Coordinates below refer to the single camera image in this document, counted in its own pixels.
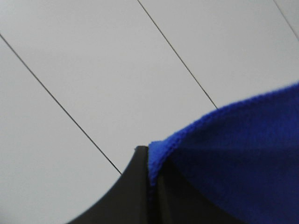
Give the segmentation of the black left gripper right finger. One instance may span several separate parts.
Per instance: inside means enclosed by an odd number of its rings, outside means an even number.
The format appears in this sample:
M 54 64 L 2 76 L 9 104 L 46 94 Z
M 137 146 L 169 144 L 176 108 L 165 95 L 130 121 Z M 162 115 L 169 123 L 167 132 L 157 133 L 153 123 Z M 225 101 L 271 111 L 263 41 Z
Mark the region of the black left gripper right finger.
M 150 224 L 237 224 L 238 219 L 198 192 L 167 160 L 159 172 L 153 200 L 149 203 Z

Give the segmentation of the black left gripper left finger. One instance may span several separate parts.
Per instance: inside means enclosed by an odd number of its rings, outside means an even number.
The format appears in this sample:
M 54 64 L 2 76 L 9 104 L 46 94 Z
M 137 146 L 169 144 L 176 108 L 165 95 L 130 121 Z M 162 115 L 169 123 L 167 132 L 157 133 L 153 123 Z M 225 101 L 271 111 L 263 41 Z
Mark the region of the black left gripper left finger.
M 71 224 L 148 224 L 148 147 L 138 146 L 121 177 Z

